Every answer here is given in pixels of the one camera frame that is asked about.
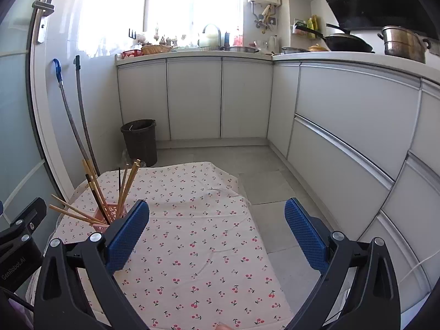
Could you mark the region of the gloved hand fingertip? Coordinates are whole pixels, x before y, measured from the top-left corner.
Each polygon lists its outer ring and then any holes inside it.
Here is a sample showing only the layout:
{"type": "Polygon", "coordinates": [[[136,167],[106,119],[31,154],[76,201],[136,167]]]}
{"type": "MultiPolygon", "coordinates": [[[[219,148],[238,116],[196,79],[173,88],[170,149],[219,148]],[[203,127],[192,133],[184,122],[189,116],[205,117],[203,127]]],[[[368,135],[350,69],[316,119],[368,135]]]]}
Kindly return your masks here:
{"type": "Polygon", "coordinates": [[[232,330],[232,329],[223,323],[219,323],[216,325],[215,330],[232,330]]]}

